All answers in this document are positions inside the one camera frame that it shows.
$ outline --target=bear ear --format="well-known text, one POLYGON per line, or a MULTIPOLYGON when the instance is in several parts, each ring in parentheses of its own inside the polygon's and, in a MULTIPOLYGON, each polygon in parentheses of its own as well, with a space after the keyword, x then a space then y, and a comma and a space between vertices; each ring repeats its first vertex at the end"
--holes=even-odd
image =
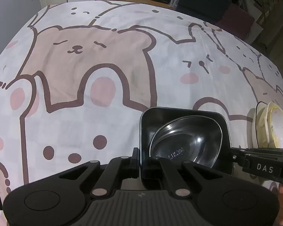
POLYGON ((36 96, 35 81, 32 77, 31 80, 19 79, 11 82, 4 91, 5 98, 2 108, 5 108, 7 112, 11 112, 12 115, 20 116, 24 112, 28 114, 36 96))

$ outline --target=wooden desk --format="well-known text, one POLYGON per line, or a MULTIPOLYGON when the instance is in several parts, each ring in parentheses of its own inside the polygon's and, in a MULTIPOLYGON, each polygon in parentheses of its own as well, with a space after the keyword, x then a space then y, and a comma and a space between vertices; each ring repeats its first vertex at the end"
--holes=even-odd
POLYGON ((111 0, 111 1, 137 2, 137 3, 144 3, 144 4, 154 5, 157 7, 164 7, 164 8, 175 10, 174 7, 170 7, 169 4, 167 3, 157 2, 153 0, 111 0))

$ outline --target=cartoon bear print tablecloth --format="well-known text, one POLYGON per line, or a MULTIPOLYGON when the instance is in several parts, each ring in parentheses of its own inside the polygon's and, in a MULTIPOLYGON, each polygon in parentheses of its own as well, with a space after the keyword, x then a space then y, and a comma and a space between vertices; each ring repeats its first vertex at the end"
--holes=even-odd
POLYGON ((219 112, 232 146, 251 147, 258 101, 283 109, 277 67, 214 25, 139 3, 47 6, 0 55, 1 198, 89 160, 131 155, 139 118, 154 106, 219 112))

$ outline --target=brown dot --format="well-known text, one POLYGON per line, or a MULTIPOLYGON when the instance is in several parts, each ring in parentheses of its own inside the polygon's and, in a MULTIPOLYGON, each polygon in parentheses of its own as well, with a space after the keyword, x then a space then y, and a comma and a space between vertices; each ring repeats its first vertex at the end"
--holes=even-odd
POLYGON ((105 148, 107 145, 107 139, 105 136, 103 135, 97 135, 94 139, 93 139, 93 146, 96 149, 103 149, 105 148))
POLYGON ((46 146, 43 149, 43 156, 46 160, 51 160, 55 154, 54 149, 51 146, 46 146))
POLYGON ((81 161, 82 157, 77 153, 72 153, 68 156, 68 160, 70 163, 79 163, 81 161))

